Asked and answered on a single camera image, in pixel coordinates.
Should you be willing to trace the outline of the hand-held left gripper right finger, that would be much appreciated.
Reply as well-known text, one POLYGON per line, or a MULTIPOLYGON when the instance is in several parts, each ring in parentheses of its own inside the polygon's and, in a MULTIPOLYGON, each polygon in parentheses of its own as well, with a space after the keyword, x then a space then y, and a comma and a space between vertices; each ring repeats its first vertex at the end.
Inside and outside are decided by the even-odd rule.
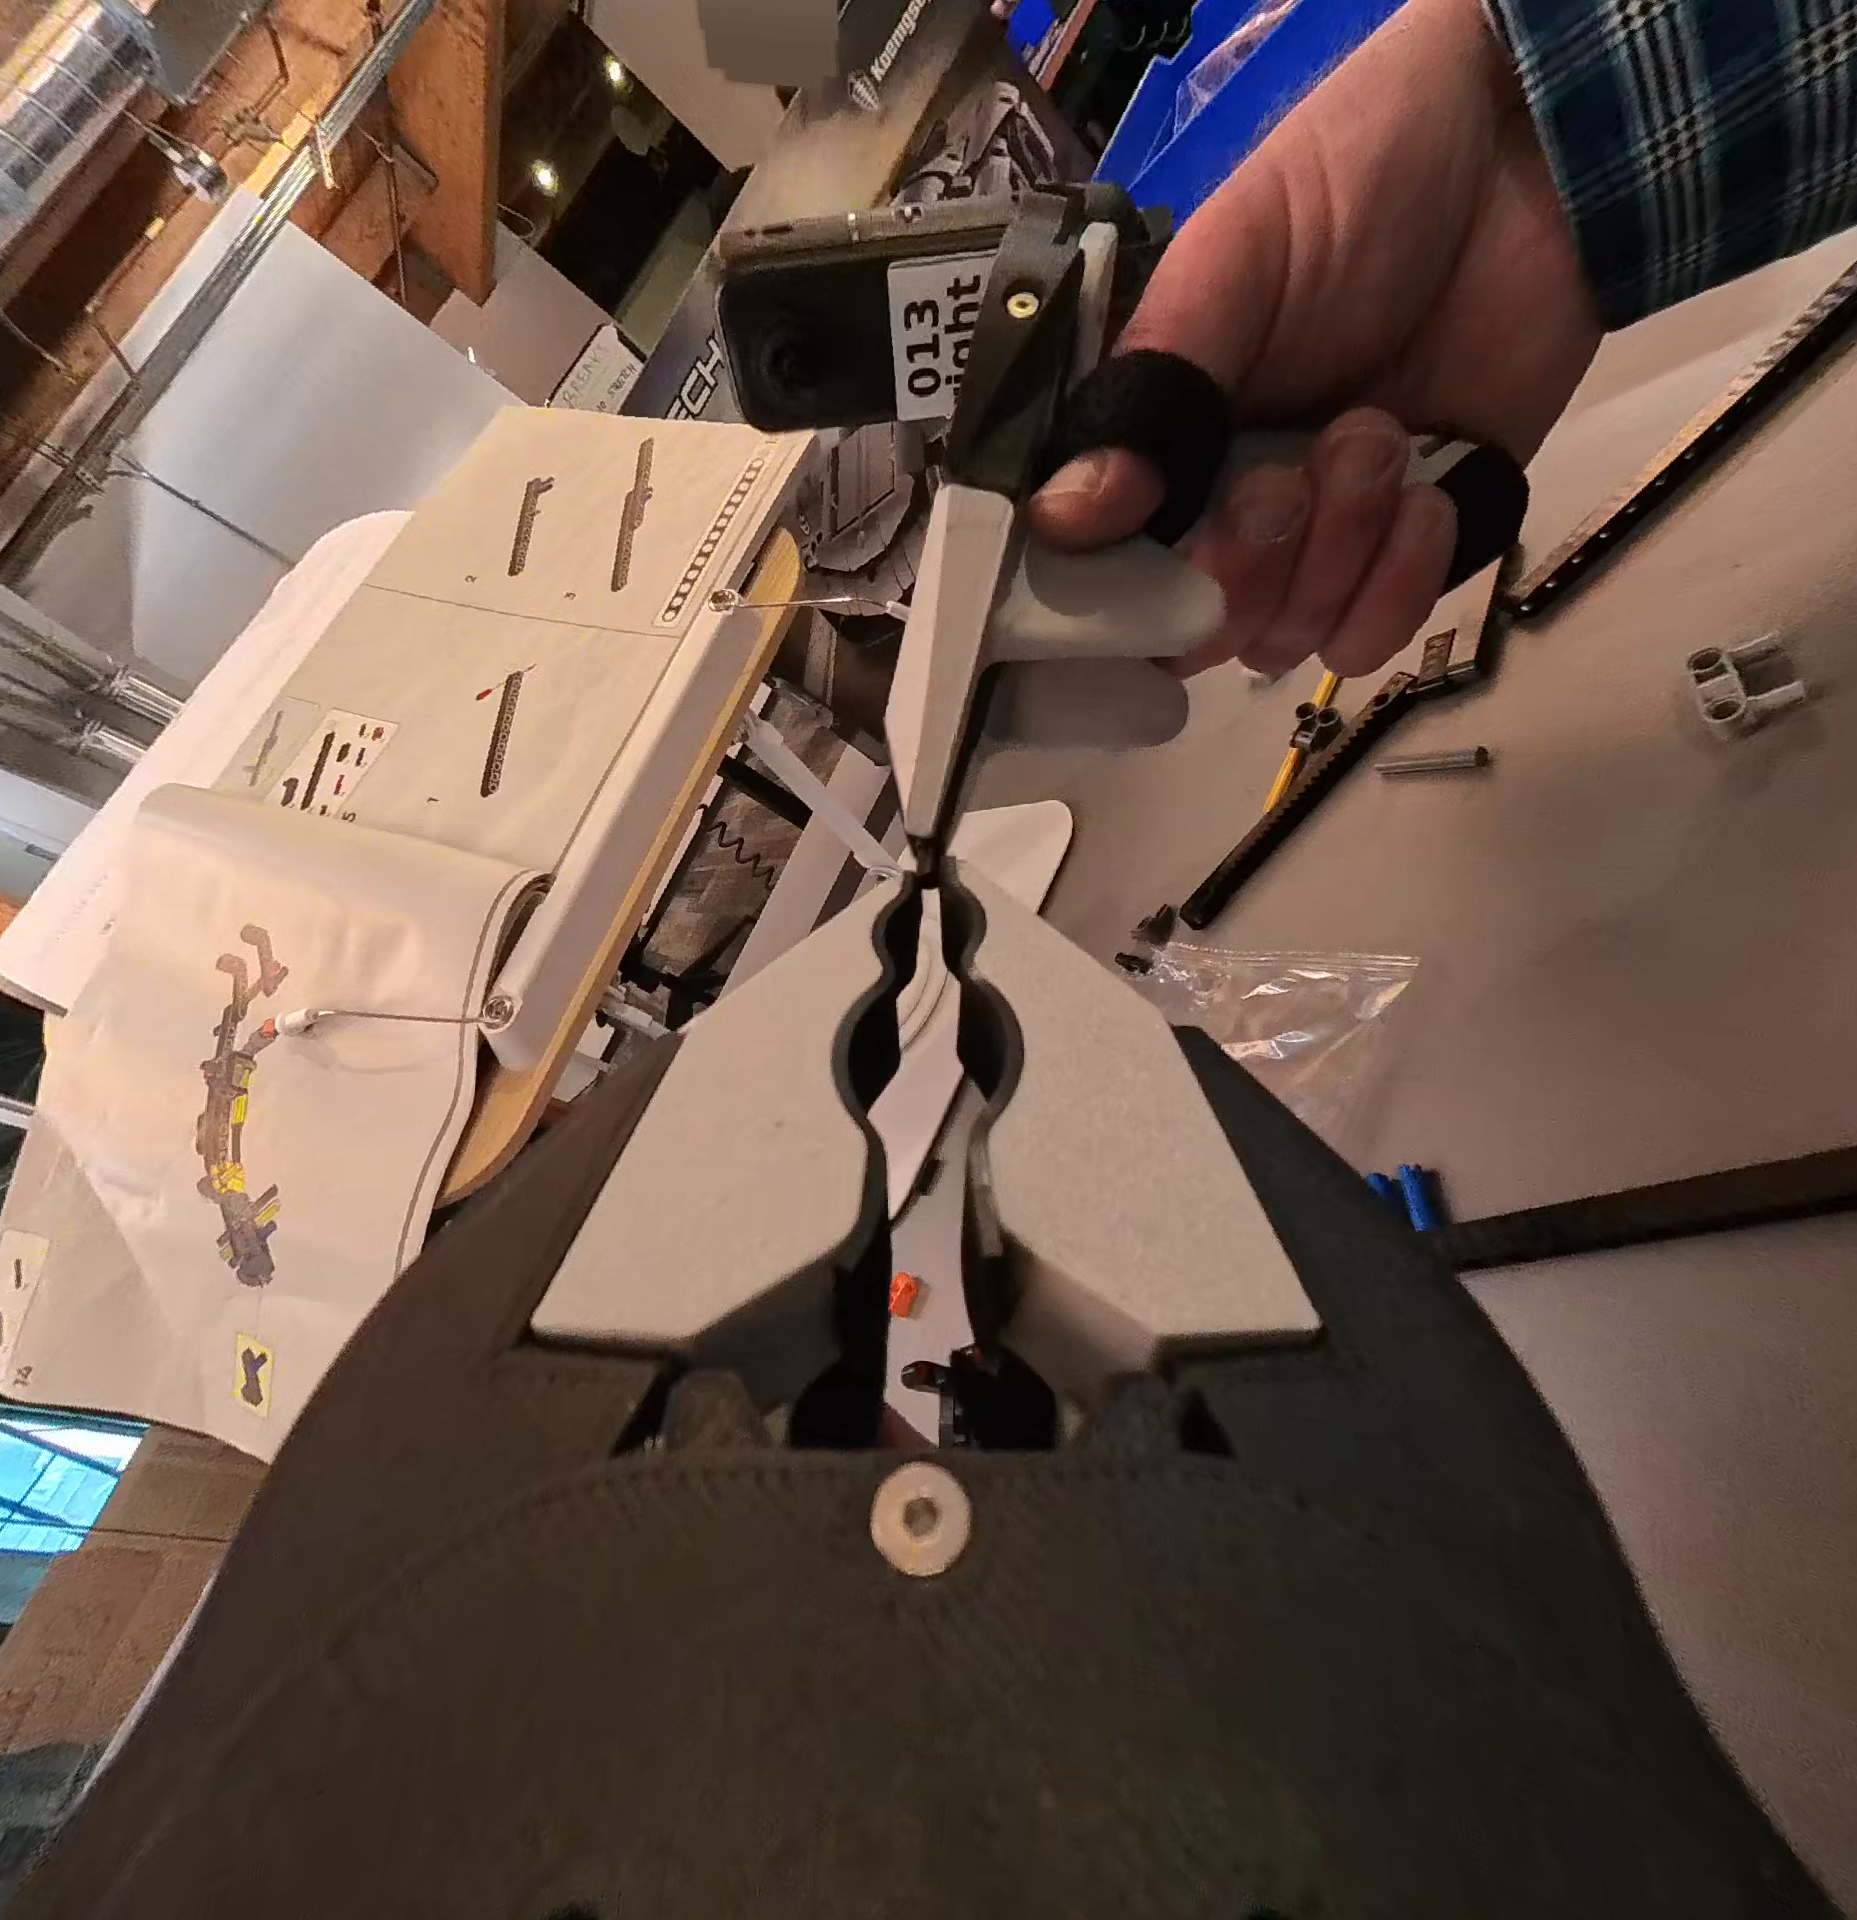
POLYGON ((1298 1353, 1327 1321, 1197 1077, 1197 1029, 1118 989, 979 871, 940 874, 971 1341, 944 1442, 1057 1442, 1061 1409, 1188 1361, 1298 1353))

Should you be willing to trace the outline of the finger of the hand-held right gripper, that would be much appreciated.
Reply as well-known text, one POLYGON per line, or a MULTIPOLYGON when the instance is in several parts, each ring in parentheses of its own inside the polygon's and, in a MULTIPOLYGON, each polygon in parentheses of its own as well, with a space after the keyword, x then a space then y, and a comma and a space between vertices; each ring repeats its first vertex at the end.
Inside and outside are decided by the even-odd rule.
POLYGON ((990 664, 990 617, 1020 562, 1013 500, 944 481, 916 555, 916 594, 904 621, 885 697, 885 750, 908 871, 940 871, 948 817, 966 787, 966 730, 979 669, 990 664))

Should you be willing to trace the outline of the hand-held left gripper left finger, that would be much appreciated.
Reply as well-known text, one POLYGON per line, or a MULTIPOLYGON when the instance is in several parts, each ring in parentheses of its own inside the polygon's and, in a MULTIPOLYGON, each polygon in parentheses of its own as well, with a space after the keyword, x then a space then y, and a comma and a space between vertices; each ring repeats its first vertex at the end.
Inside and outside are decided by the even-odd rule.
POLYGON ((880 883, 702 1013, 596 1194, 530 1339, 738 1376, 798 1446, 870 1446, 889 1204, 870 1125, 904 1067, 916 883, 880 883))

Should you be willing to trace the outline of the light grey lego connector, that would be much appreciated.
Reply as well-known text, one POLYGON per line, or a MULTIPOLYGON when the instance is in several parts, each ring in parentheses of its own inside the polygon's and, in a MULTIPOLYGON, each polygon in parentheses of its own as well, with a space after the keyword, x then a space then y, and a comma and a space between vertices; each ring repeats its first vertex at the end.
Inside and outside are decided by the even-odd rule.
POLYGON ((1687 669, 1696 720, 1721 745, 1749 740, 1749 730, 1771 725, 1779 718, 1807 708, 1807 685, 1793 669, 1793 650, 1781 638, 1696 645, 1696 650, 1687 650, 1684 669, 1687 669))

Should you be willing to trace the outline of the person's right forearm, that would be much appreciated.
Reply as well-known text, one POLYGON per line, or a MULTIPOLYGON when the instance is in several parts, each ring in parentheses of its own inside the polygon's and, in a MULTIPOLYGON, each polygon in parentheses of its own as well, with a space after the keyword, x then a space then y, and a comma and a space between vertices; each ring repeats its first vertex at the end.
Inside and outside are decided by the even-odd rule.
POLYGON ((1857 227, 1857 0, 1488 0, 1607 335, 1857 227))

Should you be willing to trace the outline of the yellow lego axle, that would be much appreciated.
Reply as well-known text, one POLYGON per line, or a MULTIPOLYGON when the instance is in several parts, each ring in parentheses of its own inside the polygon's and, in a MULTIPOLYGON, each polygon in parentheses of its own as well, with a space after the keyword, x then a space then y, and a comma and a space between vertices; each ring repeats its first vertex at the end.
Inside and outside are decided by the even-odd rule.
MULTIPOLYGON (((1310 690, 1310 701, 1307 708, 1336 708, 1336 690, 1344 690, 1344 678, 1336 674, 1323 674, 1323 685, 1310 690)), ((1263 817, 1272 817, 1278 809, 1282 809, 1282 796, 1298 787, 1298 777, 1310 770, 1310 761, 1307 752, 1296 752, 1296 750, 1282 750, 1282 762, 1278 762, 1278 777, 1272 777, 1272 787, 1267 787, 1267 796, 1263 796, 1263 817)))

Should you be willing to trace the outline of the black lego gear rack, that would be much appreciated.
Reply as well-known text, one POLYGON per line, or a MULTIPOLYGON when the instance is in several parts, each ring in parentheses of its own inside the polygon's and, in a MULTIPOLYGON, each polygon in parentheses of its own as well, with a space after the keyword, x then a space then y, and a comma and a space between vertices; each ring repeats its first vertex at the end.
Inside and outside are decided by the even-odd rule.
POLYGON ((1400 725, 1415 708, 1415 674, 1393 674, 1379 697, 1313 752, 1307 752, 1296 787, 1263 814, 1243 845, 1183 894, 1183 929, 1209 929, 1252 874, 1298 831, 1298 820, 1400 725))

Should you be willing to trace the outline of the short black lego beam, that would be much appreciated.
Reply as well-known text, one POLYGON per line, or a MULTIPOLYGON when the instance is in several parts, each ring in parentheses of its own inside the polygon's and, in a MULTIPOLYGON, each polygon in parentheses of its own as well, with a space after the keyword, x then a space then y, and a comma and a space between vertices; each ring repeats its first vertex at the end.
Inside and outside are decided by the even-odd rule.
POLYGON ((1423 638, 1409 674, 1415 701, 1465 697, 1497 678, 1509 640, 1502 590, 1470 594, 1453 617, 1436 617, 1423 638))

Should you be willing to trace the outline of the person's right hand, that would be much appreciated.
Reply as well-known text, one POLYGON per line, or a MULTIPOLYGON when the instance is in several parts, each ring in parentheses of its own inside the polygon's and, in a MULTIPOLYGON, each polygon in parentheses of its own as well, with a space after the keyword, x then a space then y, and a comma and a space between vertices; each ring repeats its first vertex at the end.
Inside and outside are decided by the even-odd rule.
POLYGON ((1535 462, 1599 347, 1486 8, 1400 8, 1179 227, 1118 335, 1118 355, 1197 368, 1243 429, 1310 433, 1307 462, 1238 468, 1188 530, 1226 624, 1166 669, 1384 669, 1457 549, 1457 509, 1406 477, 1409 440, 1535 462))

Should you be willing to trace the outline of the wooden board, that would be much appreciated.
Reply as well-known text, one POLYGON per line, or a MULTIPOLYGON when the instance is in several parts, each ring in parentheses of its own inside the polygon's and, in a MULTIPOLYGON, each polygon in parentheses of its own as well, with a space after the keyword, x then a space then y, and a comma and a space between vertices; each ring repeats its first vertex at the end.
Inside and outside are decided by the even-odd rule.
MULTIPOLYGON (((767 605, 767 612, 784 612, 784 621, 788 621, 798 590, 803 590, 803 549, 798 549, 798 534, 784 523, 776 523, 767 541, 751 555, 751 572, 746 572, 746 590, 740 590, 738 605, 767 605)), ((446 1169, 446 1181, 442 1181, 436 1204, 457 1204, 457 1201, 475 1194, 538 1135, 569 1056, 580 1050, 597 997, 612 991, 612 980, 623 973, 625 943, 634 941, 659 887, 671 874, 671 859, 681 859, 681 848, 682 848, 682 840, 694 828, 694 809, 682 809, 665 828, 659 848, 645 854, 645 863, 643 863, 645 894, 633 894, 615 910, 606 943, 596 949, 596 963, 589 963, 580 997, 569 1005, 569 1026, 560 1026, 556 1047, 544 1047, 530 1069, 503 1069, 499 1062, 482 1069, 474 1119, 459 1129, 459 1148, 457 1148, 457 1158, 446 1169)))

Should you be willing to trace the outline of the white flat board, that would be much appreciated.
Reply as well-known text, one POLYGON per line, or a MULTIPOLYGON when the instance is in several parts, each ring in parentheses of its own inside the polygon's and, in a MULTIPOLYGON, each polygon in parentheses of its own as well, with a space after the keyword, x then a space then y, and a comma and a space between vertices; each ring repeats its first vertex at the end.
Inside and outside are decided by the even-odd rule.
MULTIPOLYGON (((1067 848, 1069 848, 1069 809, 1061 802, 971 814, 957 831, 957 859, 976 863, 996 893, 1006 893, 1031 910, 1044 907, 1067 848)), ((870 1103, 870 1129, 885 1150, 889 1220, 916 1194, 921 1169, 931 1161, 940 1129, 948 1119, 948 1103, 966 1089, 957 1038, 962 1038, 962 989, 944 963, 940 893, 921 893, 916 961, 908 989, 897 991, 904 1056, 897 1077, 870 1103)))

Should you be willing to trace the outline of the clear plastic bag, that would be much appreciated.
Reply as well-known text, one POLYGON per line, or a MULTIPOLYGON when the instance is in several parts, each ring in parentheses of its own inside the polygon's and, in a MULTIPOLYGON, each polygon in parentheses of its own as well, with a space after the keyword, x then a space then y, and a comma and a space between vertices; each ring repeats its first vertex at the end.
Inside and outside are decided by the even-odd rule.
POLYGON ((1415 955, 1375 949, 1205 949, 1159 943, 1151 975, 1122 975, 1166 1026, 1205 1029, 1310 1135, 1350 1150, 1393 1069, 1400 997, 1415 955))

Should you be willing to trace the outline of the white page holder bar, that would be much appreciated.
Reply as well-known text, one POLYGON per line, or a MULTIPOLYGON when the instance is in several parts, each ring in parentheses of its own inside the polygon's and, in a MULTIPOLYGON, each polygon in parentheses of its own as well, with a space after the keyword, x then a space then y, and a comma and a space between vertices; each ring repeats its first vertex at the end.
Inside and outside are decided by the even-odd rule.
POLYGON ((596 949, 606 943, 615 910, 633 894, 645 894, 643 863, 665 828, 702 802, 708 780, 705 762, 725 752, 738 709, 751 701, 779 633, 784 612, 767 605, 702 617, 643 701, 544 883, 544 894, 491 975, 482 1038, 503 1069, 530 1069, 542 1050, 556 1047, 596 949))

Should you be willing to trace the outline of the wooden ceiling beam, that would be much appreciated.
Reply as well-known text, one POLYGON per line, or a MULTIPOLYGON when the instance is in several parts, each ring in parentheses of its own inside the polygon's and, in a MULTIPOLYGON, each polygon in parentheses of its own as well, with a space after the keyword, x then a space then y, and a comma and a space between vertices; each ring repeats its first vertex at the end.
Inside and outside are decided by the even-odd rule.
POLYGON ((503 0, 436 0, 387 71, 392 137, 436 190, 404 210, 404 245, 468 304, 491 292, 503 0))

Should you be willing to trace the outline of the instruction booklet on stand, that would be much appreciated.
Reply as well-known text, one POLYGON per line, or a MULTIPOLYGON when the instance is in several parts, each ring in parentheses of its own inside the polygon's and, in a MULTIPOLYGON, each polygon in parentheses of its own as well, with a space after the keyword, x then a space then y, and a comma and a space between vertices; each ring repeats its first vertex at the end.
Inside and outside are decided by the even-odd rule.
POLYGON ((297 562, 0 941, 0 1395, 268 1458, 419 1258, 488 989, 818 433, 503 411, 297 562))

